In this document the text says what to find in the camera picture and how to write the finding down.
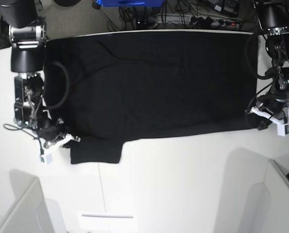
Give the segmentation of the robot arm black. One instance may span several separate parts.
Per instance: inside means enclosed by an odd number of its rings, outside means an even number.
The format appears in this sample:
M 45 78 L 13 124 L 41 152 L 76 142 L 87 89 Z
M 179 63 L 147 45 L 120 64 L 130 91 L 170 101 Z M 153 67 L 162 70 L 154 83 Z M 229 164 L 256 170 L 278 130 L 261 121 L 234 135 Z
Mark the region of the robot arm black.
M 249 44 L 259 36 L 265 37 L 265 49 L 271 58 L 272 66 L 263 76 L 252 68 L 246 57 L 250 73 L 257 79 L 271 82 L 265 87 L 268 92 L 257 92 L 245 111 L 246 115 L 255 114 L 262 118 L 258 130 L 275 124 L 278 136 L 289 135 L 289 10 L 286 4 L 270 0 L 255 0 L 260 30 L 248 37 L 245 51 Z
M 69 141 L 80 138 L 68 133 L 64 120 L 52 120 L 48 111 L 61 107 L 70 91 L 70 76 L 58 61 L 52 66 L 61 69 L 65 77 L 65 91 L 61 99 L 51 105 L 43 103 L 46 92 L 44 69 L 46 37 L 45 19 L 38 15 L 33 0 L 0 0 L 0 14 L 9 24 L 11 43 L 11 71 L 14 77 L 14 129 L 24 131 L 39 143 L 40 162 L 49 164 L 52 151 Z

